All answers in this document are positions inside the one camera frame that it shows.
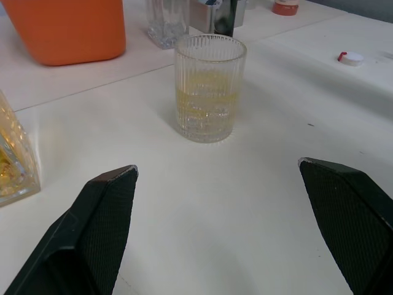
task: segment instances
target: white lid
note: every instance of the white lid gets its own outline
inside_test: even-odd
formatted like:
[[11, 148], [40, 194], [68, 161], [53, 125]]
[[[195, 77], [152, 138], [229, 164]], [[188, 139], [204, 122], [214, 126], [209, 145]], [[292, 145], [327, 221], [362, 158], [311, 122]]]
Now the white lid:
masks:
[[364, 57], [356, 52], [342, 52], [338, 57], [338, 61], [348, 66], [361, 66], [364, 61]]

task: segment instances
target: drinking glass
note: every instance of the drinking glass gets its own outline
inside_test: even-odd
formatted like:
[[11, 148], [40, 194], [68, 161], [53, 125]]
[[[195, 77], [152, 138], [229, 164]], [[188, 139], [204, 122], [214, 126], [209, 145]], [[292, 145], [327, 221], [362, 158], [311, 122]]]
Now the drinking glass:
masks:
[[39, 190], [28, 136], [0, 91], [0, 207]]
[[189, 0], [146, 0], [147, 34], [160, 48], [173, 48], [189, 33], [189, 5]]
[[188, 36], [176, 45], [176, 105], [180, 132], [213, 143], [233, 129], [247, 48], [218, 34]]

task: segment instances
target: textured glass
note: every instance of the textured glass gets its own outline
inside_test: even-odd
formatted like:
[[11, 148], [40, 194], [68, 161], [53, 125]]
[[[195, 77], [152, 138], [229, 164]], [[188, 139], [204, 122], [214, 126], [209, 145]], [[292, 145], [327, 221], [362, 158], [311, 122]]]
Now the textured glass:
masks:
[[162, 49], [189, 33], [189, 0], [146, 0], [147, 34]]
[[246, 46], [231, 37], [189, 36], [176, 46], [177, 122], [192, 141], [212, 143], [233, 129]]
[[28, 136], [0, 91], [0, 206], [39, 190]]

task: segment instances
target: orange bucket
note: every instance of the orange bucket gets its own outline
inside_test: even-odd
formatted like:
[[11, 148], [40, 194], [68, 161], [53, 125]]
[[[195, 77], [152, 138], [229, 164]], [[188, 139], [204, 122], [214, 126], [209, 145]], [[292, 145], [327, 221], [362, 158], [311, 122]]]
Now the orange bucket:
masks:
[[31, 56], [49, 66], [125, 51], [122, 0], [0, 0]]

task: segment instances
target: table surface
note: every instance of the table surface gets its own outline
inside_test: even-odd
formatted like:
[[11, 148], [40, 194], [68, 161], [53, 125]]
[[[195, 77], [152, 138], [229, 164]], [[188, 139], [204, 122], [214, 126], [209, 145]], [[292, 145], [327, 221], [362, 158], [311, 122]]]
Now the table surface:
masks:
[[[131, 46], [104, 63], [45, 68], [17, 52], [4, 61], [10, 52], [0, 50], [0, 86], [15, 109], [26, 108], [17, 116], [42, 183], [40, 193], [0, 208], [0, 293], [89, 179], [136, 164], [115, 295], [352, 294], [319, 232], [297, 160], [363, 170], [393, 195], [393, 91], [385, 76], [392, 25], [308, 2], [298, 17], [278, 17], [264, 4], [236, 29], [249, 49], [244, 90], [233, 133], [215, 144], [175, 131], [173, 53], [136, 29], [127, 27], [130, 44], [139, 36], [136, 52]], [[0, 49], [8, 46], [0, 40]], [[361, 68], [336, 61], [350, 47], [365, 55]]]

